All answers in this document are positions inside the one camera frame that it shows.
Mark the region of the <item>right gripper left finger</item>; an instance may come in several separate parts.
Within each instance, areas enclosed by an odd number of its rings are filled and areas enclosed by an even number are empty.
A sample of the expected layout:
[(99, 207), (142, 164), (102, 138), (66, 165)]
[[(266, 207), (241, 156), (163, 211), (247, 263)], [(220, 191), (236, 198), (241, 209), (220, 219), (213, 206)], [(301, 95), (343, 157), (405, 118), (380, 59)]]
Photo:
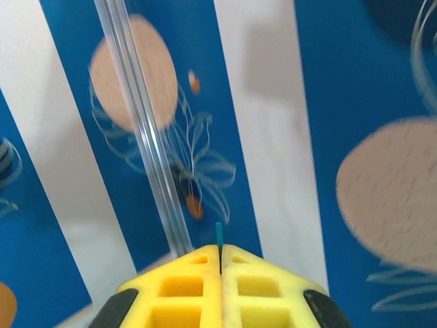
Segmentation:
[(208, 245), (120, 285), (90, 327), (221, 327), (219, 248)]

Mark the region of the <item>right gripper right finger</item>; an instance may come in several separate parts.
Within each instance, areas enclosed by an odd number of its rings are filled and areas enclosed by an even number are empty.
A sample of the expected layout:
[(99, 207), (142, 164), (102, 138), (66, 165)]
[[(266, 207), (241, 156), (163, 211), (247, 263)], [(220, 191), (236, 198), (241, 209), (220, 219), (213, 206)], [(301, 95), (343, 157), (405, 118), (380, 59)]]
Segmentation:
[(319, 284), (234, 245), (221, 254), (224, 327), (351, 327)]

